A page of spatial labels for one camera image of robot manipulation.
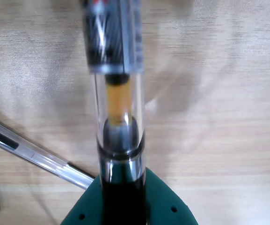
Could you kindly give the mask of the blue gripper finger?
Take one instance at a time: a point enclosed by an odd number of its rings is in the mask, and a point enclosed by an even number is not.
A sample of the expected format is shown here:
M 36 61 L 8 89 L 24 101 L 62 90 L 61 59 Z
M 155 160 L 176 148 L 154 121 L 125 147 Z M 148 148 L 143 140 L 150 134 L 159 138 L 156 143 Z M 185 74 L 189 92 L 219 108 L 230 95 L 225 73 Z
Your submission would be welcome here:
M 149 225 L 198 225 L 182 199 L 148 168 L 146 201 Z
M 69 211 L 61 224 L 101 225 L 102 206 L 102 188 L 100 176 L 97 176 Z

